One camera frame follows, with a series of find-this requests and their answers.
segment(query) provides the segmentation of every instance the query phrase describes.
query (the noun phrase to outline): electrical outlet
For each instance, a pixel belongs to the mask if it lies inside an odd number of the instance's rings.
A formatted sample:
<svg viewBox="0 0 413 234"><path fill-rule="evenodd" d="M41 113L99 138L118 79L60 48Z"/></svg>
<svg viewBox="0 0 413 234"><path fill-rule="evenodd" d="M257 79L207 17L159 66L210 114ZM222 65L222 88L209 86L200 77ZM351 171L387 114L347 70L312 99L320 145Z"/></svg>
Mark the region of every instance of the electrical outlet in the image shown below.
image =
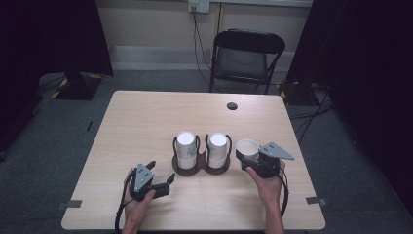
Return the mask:
<svg viewBox="0 0 413 234"><path fill-rule="evenodd" d="M188 12L209 13L209 1L188 0Z"/></svg>

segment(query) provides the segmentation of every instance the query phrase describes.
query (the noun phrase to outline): black chair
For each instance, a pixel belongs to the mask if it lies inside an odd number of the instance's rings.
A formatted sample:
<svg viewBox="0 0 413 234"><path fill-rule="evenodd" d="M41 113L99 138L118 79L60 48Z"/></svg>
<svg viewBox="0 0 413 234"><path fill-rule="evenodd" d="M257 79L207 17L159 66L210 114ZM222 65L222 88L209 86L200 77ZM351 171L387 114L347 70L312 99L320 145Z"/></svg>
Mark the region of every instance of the black chair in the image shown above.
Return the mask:
<svg viewBox="0 0 413 234"><path fill-rule="evenodd" d="M256 84L255 88L266 85L266 95L284 48L281 37L268 32L228 29L218 33L213 41L209 92L218 79Z"/></svg>

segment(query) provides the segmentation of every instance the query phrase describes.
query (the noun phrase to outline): wooden tabletop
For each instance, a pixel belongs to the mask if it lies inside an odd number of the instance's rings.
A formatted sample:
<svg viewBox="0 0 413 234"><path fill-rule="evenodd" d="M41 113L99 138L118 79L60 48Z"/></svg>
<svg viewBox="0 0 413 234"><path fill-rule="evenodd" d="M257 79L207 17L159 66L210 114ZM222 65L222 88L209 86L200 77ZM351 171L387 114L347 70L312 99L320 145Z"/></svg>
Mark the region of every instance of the wooden tabletop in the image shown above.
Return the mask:
<svg viewBox="0 0 413 234"><path fill-rule="evenodd" d="M228 102L237 104L229 110ZM190 131L201 138L224 133L233 142L231 165L222 175L203 170L176 175L170 194L153 200L141 230L264 230L265 210L255 183L235 157L237 141L275 142L295 157L285 161L289 200L285 229L320 230L325 221L283 101L278 96L172 92L116 92L107 108L72 200L64 229L114 229L123 182L130 168L156 161L154 184L174 173L172 141Z"/></svg>

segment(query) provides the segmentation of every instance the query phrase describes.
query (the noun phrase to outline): carpeted floor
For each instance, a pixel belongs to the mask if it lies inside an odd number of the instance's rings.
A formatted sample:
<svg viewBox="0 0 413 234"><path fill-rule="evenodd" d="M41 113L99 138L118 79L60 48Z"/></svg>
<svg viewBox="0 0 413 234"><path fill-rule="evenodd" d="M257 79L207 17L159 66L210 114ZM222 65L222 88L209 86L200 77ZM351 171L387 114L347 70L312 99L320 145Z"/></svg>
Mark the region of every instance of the carpeted floor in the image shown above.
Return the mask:
<svg viewBox="0 0 413 234"><path fill-rule="evenodd" d="M279 82L285 73L275 75ZM71 198L112 94L117 90L205 93L208 89L198 70L117 70L114 77L103 78L91 101L53 99L56 88L49 88L58 84L60 76L41 79L41 84L57 80L41 88L46 91L36 116L0 165L0 233L113 232L65 231L60 225L64 211L56 209L59 202ZM229 82L218 82L217 88L216 92L225 93L263 91ZM278 94L275 86L269 94ZM322 98L323 91L317 95ZM316 110L316 106L287 107L297 139L309 120L298 117ZM334 108L316 117L302 137L300 146L314 188L328 202L322 207L326 227L315 233L413 233L408 212L354 140L351 128Z"/></svg>

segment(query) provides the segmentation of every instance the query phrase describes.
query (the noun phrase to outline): human hand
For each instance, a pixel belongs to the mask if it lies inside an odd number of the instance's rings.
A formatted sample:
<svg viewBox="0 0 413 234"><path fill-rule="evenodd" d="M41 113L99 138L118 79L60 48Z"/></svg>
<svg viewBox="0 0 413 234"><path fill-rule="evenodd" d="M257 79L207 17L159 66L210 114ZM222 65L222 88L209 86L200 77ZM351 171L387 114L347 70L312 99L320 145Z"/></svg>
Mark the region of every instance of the human hand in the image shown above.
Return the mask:
<svg viewBox="0 0 413 234"><path fill-rule="evenodd" d="M133 169L130 169L128 172L128 176L131 174ZM125 193L124 201L123 203L125 205L125 225L122 233L133 233L135 234L137 230L139 229L143 217L145 216L146 209L148 208L149 203L152 201L152 199L155 196L156 191L155 190L150 190L148 193L146 193L145 198L141 201L138 202L134 200L134 198L131 196L131 182L127 185L127 190Z"/></svg>
<svg viewBox="0 0 413 234"><path fill-rule="evenodd" d="M285 162L280 160L280 177L283 177L282 171L285 168ZM272 208L273 206L280 207L280 194L282 192L282 181L274 176L272 178L262 178L258 173L251 167L247 167L246 171L249 176L255 181L257 185L258 194L261 201L264 203L266 208Z"/></svg>

